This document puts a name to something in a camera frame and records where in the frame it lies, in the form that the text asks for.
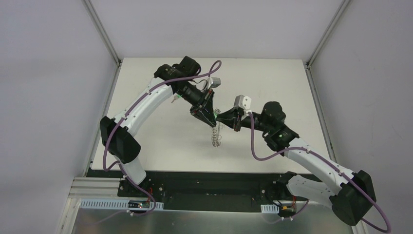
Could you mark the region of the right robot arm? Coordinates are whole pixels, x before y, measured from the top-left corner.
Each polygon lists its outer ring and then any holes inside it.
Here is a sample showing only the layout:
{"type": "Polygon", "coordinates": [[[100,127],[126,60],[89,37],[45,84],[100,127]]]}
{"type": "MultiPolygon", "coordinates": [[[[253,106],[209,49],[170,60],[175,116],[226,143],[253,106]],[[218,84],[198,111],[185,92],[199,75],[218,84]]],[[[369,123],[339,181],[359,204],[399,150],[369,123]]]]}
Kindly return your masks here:
{"type": "Polygon", "coordinates": [[[330,208],[342,222],[355,226],[376,206],[372,179],[363,170],[355,173],[313,150],[307,142],[285,123],[286,114],[276,101],[267,102],[261,113],[241,104],[217,115],[217,121],[239,131],[249,128],[261,131],[267,146],[313,174],[307,179],[293,172],[285,173],[277,184],[277,195],[284,200],[303,197],[330,208]]]}

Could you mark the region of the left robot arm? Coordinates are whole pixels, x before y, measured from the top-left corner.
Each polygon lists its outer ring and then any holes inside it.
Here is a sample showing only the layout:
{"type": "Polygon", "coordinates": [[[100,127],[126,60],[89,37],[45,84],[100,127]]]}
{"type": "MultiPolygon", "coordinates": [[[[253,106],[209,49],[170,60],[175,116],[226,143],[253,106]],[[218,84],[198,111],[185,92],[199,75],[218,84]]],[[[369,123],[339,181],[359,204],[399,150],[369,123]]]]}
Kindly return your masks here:
{"type": "Polygon", "coordinates": [[[209,72],[201,74],[201,66],[185,56],[180,63],[164,64],[154,72],[145,90],[123,111],[114,117],[100,120],[100,134],[104,146],[103,156],[112,154],[123,174],[131,182],[130,191],[136,197],[148,193],[144,181],[146,172],[139,161],[141,145],[134,138],[143,123],[168,98],[178,95],[191,104],[190,114],[210,127],[216,126],[213,109],[214,91],[210,87],[211,76],[221,67],[217,60],[209,72]]]}

